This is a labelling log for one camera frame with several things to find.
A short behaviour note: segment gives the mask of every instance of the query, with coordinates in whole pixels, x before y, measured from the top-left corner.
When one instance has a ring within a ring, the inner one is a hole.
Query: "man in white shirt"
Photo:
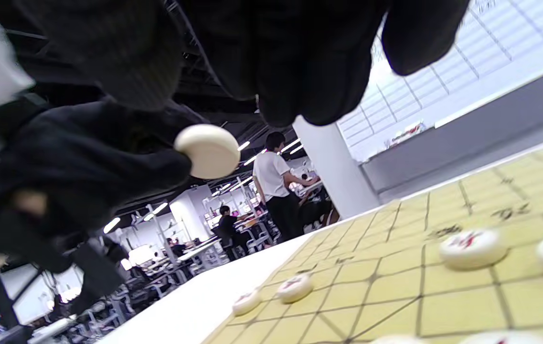
[[[291,196],[286,188],[290,183],[299,183],[303,186],[313,185],[319,181],[316,177],[310,181],[293,176],[290,168],[278,152],[284,148],[286,138],[280,132],[267,135],[265,148],[254,160],[254,183],[262,196],[262,202],[267,206],[269,214],[282,234],[284,241],[303,235],[303,227],[299,222],[298,200]]]

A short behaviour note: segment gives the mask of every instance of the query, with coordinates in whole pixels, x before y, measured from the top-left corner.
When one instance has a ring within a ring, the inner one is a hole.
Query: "sleeve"
[[[278,174],[283,175],[286,172],[290,171],[290,168],[288,167],[288,164],[286,164],[286,161],[280,156],[276,155],[273,159],[273,165],[276,168],[276,171]]]
[[[16,5],[120,104],[157,111],[176,91],[182,32],[162,1],[17,0]]]

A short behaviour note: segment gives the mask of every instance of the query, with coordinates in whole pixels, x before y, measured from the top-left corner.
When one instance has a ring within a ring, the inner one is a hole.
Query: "white t-shirt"
[[[273,196],[288,196],[282,175],[289,171],[286,161],[275,152],[260,153],[256,156],[252,175],[258,179],[265,193],[265,201],[271,200]]]

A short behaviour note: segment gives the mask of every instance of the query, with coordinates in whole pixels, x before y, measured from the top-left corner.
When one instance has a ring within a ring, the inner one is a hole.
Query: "white pillar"
[[[377,194],[351,158],[336,124],[317,127],[298,116],[293,128],[342,218],[380,205]]]
[[[197,208],[189,198],[188,191],[182,192],[180,196],[170,203],[169,207],[173,217],[178,222],[178,226],[180,224],[184,225],[191,239],[198,237],[201,241],[204,241],[210,237],[202,220],[199,220]]]

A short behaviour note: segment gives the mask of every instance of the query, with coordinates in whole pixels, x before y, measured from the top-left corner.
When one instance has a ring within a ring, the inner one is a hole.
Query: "ceiling beam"
[[[214,123],[258,123],[263,121],[263,118],[256,113],[200,112],[199,115]]]

